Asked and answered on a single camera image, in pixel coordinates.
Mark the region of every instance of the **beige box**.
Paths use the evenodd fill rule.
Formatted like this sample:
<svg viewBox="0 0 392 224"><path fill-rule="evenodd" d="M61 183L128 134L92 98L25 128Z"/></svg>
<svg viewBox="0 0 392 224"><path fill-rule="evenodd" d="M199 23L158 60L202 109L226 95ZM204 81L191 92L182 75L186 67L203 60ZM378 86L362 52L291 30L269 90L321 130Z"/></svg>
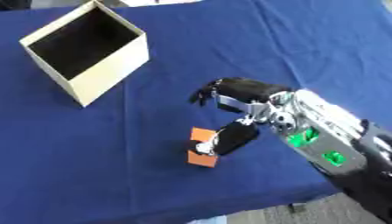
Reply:
<svg viewBox="0 0 392 224"><path fill-rule="evenodd" d="M20 43L83 107L149 59L146 34L97 1L83 4Z"/></svg>

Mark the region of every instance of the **robotic hand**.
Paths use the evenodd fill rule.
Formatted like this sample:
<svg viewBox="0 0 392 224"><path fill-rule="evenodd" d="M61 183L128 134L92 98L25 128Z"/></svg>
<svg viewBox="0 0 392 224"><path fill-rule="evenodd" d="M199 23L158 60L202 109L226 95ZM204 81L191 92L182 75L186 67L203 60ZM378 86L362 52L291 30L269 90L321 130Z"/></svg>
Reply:
<svg viewBox="0 0 392 224"><path fill-rule="evenodd" d="M215 99L217 106L245 113L217 130L196 151L226 155L258 136L268 124L296 152L368 211L392 223L392 134L306 89L244 78L224 78L196 91L190 102Z"/></svg>
<svg viewBox="0 0 392 224"><path fill-rule="evenodd" d="M204 106L206 100L215 98L219 109L247 113L243 118L218 129L207 143L197 144L196 152L223 156L256 139L259 135L257 123L263 122L260 116L267 108L270 97L285 91L290 89L244 78L215 80L196 91L190 98L191 103L199 102L200 106Z"/></svg>

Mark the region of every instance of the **navy blue tablecloth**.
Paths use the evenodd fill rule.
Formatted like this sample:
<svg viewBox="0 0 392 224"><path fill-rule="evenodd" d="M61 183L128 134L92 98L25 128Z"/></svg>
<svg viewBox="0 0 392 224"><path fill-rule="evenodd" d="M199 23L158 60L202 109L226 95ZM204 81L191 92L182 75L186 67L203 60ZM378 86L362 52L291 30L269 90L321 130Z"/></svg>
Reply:
<svg viewBox="0 0 392 224"><path fill-rule="evenodd" d="M117 9L147 32L151 59L84 109L18 43L70 10L0 13L0 223L176 224L336 193L263 128L214 169L187 164L193 126L237 117L187 103L220 77L309 88L392 128L392 24L381 2Z"/></svg>

